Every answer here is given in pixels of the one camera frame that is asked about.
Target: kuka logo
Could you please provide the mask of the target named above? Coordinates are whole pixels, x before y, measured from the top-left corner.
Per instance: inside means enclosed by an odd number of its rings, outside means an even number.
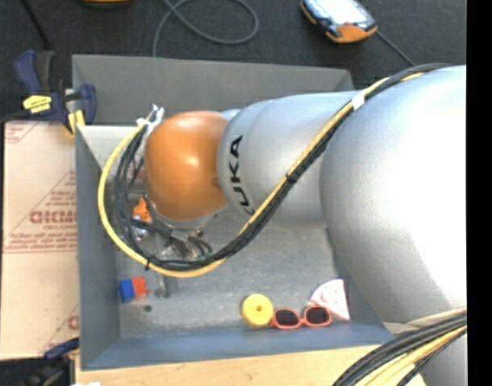
[[[249,203],[249,200],[246,197],[242,186],[240,185],[239,144],[242,139],[243,137],[241,135],[230,145],[230,154],[233,158],[231,158],[231,160],[228,162],[228,169],[230,169],[230,173],[232,174],[232,176],[230,177],[230,181],[235,184],[235,186],[233,186],[233,191],[239,197],[239,204],[243,207],[244,211],[246,211],[246,213],[251,216],[254,213],[254,210]]]

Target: black cable on floor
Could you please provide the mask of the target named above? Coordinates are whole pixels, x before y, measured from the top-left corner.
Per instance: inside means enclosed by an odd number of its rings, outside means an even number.
[[[39,36],[43,41],[44,50],[52,50],[53,44],[46,36],[46,33],[44,32],[44,29],[41,26],[39,19],[35,15],[34,11],[31,9],[30,3],[28,2],[28,0],[21,0],[21,3],[23,4],[25,10],[28,13],[28,16],[30,17],[31,22],[33,23],[35,29],[37,30],[37,33],[39,33]]]

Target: yellow cable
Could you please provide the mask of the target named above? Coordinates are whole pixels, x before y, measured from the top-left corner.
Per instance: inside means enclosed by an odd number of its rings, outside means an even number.
[[[370,87],[364,89],[362,91],[363,96],[365,97],[369,93],[373,92],[376,88],[378,88],[387,78],[382,79],[377,81],[376,83],[372,84]],[[314,136],[314,139],[307,145],[307,147],[301,152],[300,156],[296,159],[296,161],[293,163],[293,165],[289,168],[289,171],[287,172],[287,176],[290,176],[296,169],[297,166],[302,162],[308,155],[309,153],[319,144],[319,142],[325,137],[326,133],[337,125],[337,123],[347,114],[351,111],[353,108],[353,104],[351,101],[349,101],[347,104],[345,104],[327,123],[323,128],[319,131],[316,136]],[[246,230],[246,227],[253,223],[258,216],[264,211],[264,209],[273,201],[275,195],[278,193],[278,191],[284,186],[285,182],[287,182],[287,177],[285,176],[280,182],[275,186],[273,191],[271,191],[270,195],[262,202],[262,204],[256,209],[255,213],[248,219],[248,222],[243,226],[243,228],[240,229],[239,233],[237,236],[239,236],[241,233]]]
[[[129,133],[125,138],[121,140],[119,145],[114,149],[114,151],[110,154],[109,159],[105,163],[105,166],[103,167],[103,170],[101,172],[101,177],[100,177],[100,183],[98,186],[98,210],[100,212],[100,218],[101,218],[101,223],[103,224],[103,227],[105,228],[105,231],[109,234],[110,238],[113,240],[113,242],[123,251],[125,252],[128,256],[132,257],[135,261],[138,261],[139,263],[142,263],[144,266],[148,265],[148,260],[141,256],[139,253],[136,253],[134,250],[132,250],[114,231],[112,225],[109,222],[109,218],[107,217],[107,211],[105,210],[105,185],[107,183],[107,178],[109,177],[110,170],[114,164],[114,162],[117,159],[117,156],[123,149],[133,140],[133,138],[141,131],[142,127],[144,126],[145,123],[138,125],[137,128],[135,128],[131,133]],[[166,276],[172,276],[172,277],[196,277],[200,276],[204,273],[210,272],[217,266],[219,266],[221,263],[223,263],[226,260],[226,257],[224,259],[220,259],[218,261],[215,261],[207,266],[202,267],[201,269],[196,269],[196,270],[187,270],[187,271],[175,271],[175,270],[168,270],[161,268],[156,265],[148,265],[151,269],[165,274]]]
[[[417,361],[423,359],[424,357],[430,355],[439,347],[445,345],[447,342],[452,340],[455,336],[461,333],[463,330],[467,328],[467,325],[459,327],[458,329],[454,329],[449,331],[445,335],[434,339],[431,342],[426,343],[424,346],[418,347],[412,353],[406,354],[404,358],[398,359],[395,363],[390,363],[390,365],[379,373],[375,378],[366,383],[365,386],[385,386],[387,382],[395,375],[401,373],[405,368],[409,365],[416,363]]]
[[[378,88],[387,78],[382,79],[371,85],[370,87],[364,89],[362,91],[363,96],[365,97],[369,93],[373,92],[376,88]],[[303,150],[303,152],[300,154],[300,157],[294,162],[294,164],[290,167],[289,171],[287,172],[287,175],[291,175],[296,169],[299,163],[309,155],[309,153],[318,145],[318,143],[325,137],[326,133],[328,132],[329,129],[331,129],[334,125],[340,121],[347,113],[351,111],[353,108],[353,103],[349,101],[346,105],[344,105],[327,123],[326,125],[319,131],[319,133],[314,137],[313,141],[310,142],[310,144]],[[119,145],[116,147],[116,149],[112,152],[110,155],[108,161],[105,164],[105,167],[103,168],[103,171],[101,173],[100,177],[100,184],[98,187],[98,209],[100,211],[100,217],[101,217],[101,222],[103,223],[103,226],[106,230],[106,232],[109,234],[109,236],[112,238],[113,242],[117,244],[117,246],[126,254],[128,254],[130,257],[132,257],[134,260],[142,263],[143,265],[148,265],[148,260],[141,256],[140,254],[136,253],[134,250],[132,250],[120,237],[115,233],[112,225],[109,222],[109,219],[106,214],[105,210],[105,184],[107,181],[107,178],[109,176],[110,169],[112,165],[114,164],[115,160],[117,159],[117,156],[123,149],[132,141],[132,139],[137,135],[137,133],[142,129],[142,127],[146,124],[145,122],[138,124],[137,128],[130,133],[128,136],[126,136]],[[273,189],[271,194],[267,197],[267,199],[264,200],[264,202],[258,207],[258,209],[253,213],[253,215],[249,218],[248,222],[240,229],[239,233],[237,236],[240,236],[244,230],[253,223],[256,218],[264,211],[264,209],[273,201],[274,197],[276,196],[277,192],[284,186],[285,182],[287,181],[287,178],[284,177]],[[210,272],[211,270],[215,269],[217,266],[221,265],[227,257],[223,259],[219,259],[217,261],[214,261],[210,263],[209,265],[203,266],[201,269],[197,270],[187,270],[187,271],[174,271],[174,270],[168,270],[161,268],[156,265],[148,265],[151,269],[165,274],[167,276],[172,276],[172,277],[196,277],[200,276],[202,274],[205,274],[207,272]]]

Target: blue block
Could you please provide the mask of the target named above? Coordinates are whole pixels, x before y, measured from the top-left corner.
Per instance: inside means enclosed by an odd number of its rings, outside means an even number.
[[[135,299],[132,279],[125,279],[119,282],[119,294],[123,303],[128,303]]]

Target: yellow tape roll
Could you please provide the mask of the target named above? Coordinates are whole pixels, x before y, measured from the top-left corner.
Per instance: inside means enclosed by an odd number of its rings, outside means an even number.
[[[250,294],[244,299],[240,313],[246,322],[254,327],[262,327],[271,321],[273,304],[263,294]]]

